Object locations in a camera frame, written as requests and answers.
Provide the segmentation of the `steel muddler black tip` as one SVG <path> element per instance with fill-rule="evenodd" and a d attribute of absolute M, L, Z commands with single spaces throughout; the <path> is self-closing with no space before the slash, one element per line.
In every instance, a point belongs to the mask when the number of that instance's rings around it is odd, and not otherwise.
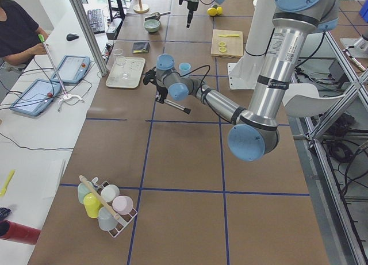
<path fill-rule="evenodd" d="M 163 103 L 164 103 L 164 104 L 166 104 L 166 105 L 169 105 L 170 107 L 173 107 L 173 108 L 175 108 L 175 109 L 178 109 L 178 110 L 180 110 L 180 111 L 182 111 L 182 112 L 184 112 L 184 113 L 186 113 L 186 114 L 190 114 L 190 112 L 191 112 L 191 109 L 186 108 L 186 107 L 184 107 L 184 106 L 182 106 L 182 105 L 179 105 L 179 104 L 177 104 L 176 102 L 170 101 L 170 100 L 168 100 L 168 99 L 165 99 L 165 100 L 163 101 Z"/>

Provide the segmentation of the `blue plastic cup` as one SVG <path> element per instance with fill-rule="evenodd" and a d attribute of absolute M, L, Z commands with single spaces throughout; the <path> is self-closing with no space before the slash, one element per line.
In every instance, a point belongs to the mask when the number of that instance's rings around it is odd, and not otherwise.
<path fill-rule="evenodd" d="M 183 62 L 179 64 L 179 73 L 181 77 L 188 78 L 191 72 L 191 64 Z"/>

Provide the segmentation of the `white cup in rack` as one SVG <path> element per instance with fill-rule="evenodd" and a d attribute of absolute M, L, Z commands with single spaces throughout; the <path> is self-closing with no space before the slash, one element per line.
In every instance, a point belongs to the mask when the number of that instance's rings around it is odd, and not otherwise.
<path fill-rule="evenodd" d="M 120 190 L 116 185 L 107 185 L 101 191 L 101 197 L 107 203 L 112 202 L 120 195 Z"/>

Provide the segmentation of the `green cup in rack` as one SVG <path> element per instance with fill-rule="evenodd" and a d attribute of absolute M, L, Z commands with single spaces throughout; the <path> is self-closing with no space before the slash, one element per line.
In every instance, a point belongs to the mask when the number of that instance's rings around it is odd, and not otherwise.
<path fill-rule="evenodd" d="M 86 185 L 81 182 L 77 187 L 78 201 L 80 204 L 83 204 L 85 196 L 87 196 L 89 193 L 91 193 L 89 188 L 87 188 Z"/>

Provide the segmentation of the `green bowl with ice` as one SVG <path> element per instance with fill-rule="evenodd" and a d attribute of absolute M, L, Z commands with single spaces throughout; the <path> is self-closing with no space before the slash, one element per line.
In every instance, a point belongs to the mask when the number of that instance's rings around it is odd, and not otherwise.
<path fill-rule="evenodd" d="M 161 23 L 159 20 L 150 19 L 144 21 L 143 26 L 148 33 L 155 33 L 160 29 Z"/>

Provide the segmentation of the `yellow plastic knife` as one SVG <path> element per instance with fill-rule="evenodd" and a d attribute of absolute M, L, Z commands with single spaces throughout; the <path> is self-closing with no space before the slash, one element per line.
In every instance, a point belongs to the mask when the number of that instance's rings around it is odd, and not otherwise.
<path fill-rule="evenodd" d="M 240 34 L 234 33 L 234 34 L 217 34 L 217 37 L 240 37 Z"/>

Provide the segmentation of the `wooden cutting board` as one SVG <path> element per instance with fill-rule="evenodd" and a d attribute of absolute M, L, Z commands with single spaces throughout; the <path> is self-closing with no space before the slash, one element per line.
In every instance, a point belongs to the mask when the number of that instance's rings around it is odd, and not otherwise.
<path fill-rule="evenodd" d="M 217 37 L 217 34 L 240 34 L 240 37 Z M 226 42 L 226 53 L 219 52 L 219 41 Z M 242 57 L 244 53 L 243 45 L 243 32 L 238 30 L 221 30 L 214 29 L 212 35 L 212 45 L 211 45 L 211 55 L 212 56 L 222 56 L 222 57 Z"/>

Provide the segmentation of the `grey folded cloth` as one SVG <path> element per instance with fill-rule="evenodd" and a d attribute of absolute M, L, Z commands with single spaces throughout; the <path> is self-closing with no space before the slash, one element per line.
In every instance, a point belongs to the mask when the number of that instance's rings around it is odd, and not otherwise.
<path fill-rule="evenodd" d="M 133 43 L 132 53 L 148 53 L 150 51 L 150 43 L 149 42 L 135 42 Z"/>

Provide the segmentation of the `far blue teach pendant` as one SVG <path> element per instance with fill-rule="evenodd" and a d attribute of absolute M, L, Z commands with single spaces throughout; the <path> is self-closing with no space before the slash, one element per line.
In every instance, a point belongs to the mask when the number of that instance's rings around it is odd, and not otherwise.
<path fill-rule="evenodd" d="M 78 84 L 86 75 L 90 65 L 88 56 L 65 55 L 57 67 L 64 84 Z"/>

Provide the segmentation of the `blue teach pendant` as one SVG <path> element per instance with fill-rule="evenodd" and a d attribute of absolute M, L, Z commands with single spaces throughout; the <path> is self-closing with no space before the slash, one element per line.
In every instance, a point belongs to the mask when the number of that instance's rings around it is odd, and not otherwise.
<path fill-rule="evenodd" d="M 64 84 L 78 84 L 86 75 L 90 65 L 88 56 L 65 55 L 57 67 Z"/>
<path fill-rule="evenodd" d="M 41 114 L 61 91 L 59 83 L 36 79 L 10 106 L 10 110 L 27 116 Z"/>

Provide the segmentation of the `black keyboard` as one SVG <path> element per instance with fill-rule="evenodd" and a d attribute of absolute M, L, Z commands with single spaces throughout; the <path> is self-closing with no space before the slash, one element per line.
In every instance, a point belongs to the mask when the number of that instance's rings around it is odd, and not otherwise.
<path fill-rule="evenodd" d="M 101 34 L 105 32 L 105 23 L 101 9 L 88 10 L 87 19 L 94 34 Z"/>

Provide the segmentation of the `black computer mouse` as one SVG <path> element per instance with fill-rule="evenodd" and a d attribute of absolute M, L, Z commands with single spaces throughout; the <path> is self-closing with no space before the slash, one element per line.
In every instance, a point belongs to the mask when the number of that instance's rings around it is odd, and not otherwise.
<path fill-rule="evenodd" d="M 79 36 L 75 33 L 69 33 L 67 36 L 66 36 L 66 40 L 67 41 L 73 41 L 73 40 L 76 40 L 78 39 Z"/>

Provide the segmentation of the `metal rod green tip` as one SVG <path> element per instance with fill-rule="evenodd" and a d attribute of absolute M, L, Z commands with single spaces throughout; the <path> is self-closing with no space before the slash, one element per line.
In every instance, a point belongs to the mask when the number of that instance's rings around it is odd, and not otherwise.
<path fill-rule="evenodd" d="M 53 62 L 53 60 L 51 58 L 51 54 L 50 54 L 50 52 L 48 50 L 47 44 L 45 43 L 44 36 L 42 34 L 38 34 L 38 37 L 39 37 L 41 43 L 44 46 L 44 49 L 45 49 L 45 51 L 47 53 L 47 56 L 49 58 L 49 61 L 52 64 L 52 67 L 54 69 L 54 72 L 55 72 L 55 74 L 56 74 L 56 76 L 58 78 L 58 81 L 59 81 L 59 83 L 61 85 L 61 88 L 63 90 L 63 97 L 58 102 L 58 109 L 57 110 L 60 111 L 62 104 L 63 103 L 67 103 L 67 101 L 71 100 L 72 98 L 77 98 L 78 101 L 84 102 L 84 100 L 82 99 L 82 97 L 80 95 L 70 94 L 70 93 L 67 92 L 67 90 L 66 90 L 66 88 L 65 88 L 65 86 L 63 84 L 63 81 L 62 81 L 62 79 L 61 79 L 61 77 L 60 77 L 60 75 L 59 75 L 59 73 L 57 71 L 57 68 L 56 68 L 56 66 L 55 66 L 55 64 L 54 64 L 54 62 Z"/>

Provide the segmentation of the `white chair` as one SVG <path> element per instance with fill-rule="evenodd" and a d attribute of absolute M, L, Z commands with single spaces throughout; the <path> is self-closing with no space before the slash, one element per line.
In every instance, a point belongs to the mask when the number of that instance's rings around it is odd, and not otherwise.
<path fill-rule="evenodd" d="M 286 114 L 291 117 L 311 117 L 325 113 L 333 104 L 345 97 L 320 97 L 315 85 L 309 83 L 291 83 L 282 102 Z"/>

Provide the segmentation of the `yellow tool on desk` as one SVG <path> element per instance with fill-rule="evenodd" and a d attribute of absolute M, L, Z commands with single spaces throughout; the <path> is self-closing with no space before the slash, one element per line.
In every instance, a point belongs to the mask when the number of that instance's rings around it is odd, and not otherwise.
<path fill-rule="evenodd" d="M 14 176 L 15 170 L 11 170 L 1 188 L 0 196 L 3 197 L 7 192 L 7 187 Z"/>

